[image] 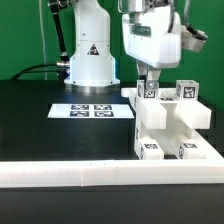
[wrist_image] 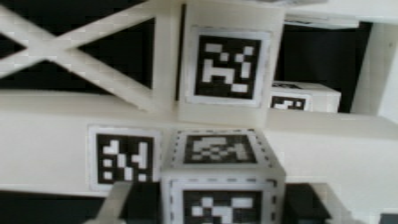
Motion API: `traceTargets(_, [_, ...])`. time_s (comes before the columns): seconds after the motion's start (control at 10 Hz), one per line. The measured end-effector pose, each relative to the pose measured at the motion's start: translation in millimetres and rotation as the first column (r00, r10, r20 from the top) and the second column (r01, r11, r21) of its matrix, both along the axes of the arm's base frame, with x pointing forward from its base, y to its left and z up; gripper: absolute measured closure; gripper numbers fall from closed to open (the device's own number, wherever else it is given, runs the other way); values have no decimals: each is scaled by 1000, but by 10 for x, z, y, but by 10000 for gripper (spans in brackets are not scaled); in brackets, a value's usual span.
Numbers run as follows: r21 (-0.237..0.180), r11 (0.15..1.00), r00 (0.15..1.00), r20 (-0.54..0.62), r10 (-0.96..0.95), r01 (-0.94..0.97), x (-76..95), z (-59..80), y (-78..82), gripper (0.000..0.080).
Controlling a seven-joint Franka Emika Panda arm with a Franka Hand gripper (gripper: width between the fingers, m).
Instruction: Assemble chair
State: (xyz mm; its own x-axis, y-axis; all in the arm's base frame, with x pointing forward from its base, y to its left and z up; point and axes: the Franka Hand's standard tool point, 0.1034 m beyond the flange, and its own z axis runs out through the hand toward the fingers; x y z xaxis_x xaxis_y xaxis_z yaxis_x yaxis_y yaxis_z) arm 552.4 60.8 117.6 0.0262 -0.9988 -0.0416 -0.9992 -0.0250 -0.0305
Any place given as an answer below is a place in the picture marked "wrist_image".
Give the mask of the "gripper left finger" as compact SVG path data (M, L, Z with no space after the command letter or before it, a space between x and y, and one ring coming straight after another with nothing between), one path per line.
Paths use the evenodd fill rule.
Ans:
M83 224L161 224L160 184L117 182Z

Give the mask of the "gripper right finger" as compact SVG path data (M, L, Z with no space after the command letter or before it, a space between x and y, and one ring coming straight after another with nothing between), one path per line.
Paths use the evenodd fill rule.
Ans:
M288 183L282 224L355 224L327 183Z

